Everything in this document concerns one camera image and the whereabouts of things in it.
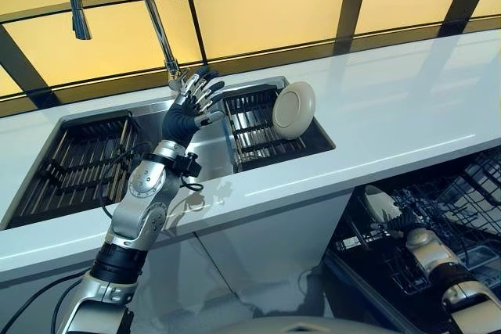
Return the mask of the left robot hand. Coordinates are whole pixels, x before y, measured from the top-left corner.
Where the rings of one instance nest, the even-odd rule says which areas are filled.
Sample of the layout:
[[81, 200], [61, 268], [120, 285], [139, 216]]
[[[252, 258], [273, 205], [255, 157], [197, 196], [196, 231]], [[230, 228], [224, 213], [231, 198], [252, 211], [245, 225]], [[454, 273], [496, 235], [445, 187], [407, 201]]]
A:
[[224, 81], [211, 83], [218, 78], [218, 71], [207, 66], [198, 68], [185, 79], [187, 72], [169, 81], [169, 88], [177, 92], [162, 123], [162, 139], [187, 148], [193, 136], [202, 128], [219, 122], [224, 113], [215, 110], [222, 100]]

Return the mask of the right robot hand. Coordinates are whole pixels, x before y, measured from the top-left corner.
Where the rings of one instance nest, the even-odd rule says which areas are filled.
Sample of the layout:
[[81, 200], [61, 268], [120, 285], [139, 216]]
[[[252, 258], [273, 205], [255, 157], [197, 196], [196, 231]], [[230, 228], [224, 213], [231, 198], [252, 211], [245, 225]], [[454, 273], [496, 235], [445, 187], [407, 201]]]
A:
[[371, 223], [370, 228], [386, 232], [396, 239], [405, 237], [412, 230], [424, 227], [412, 210], [398, 211], [397, 213], [388, 213], [383, 210], [382, 217], [381, 221]]

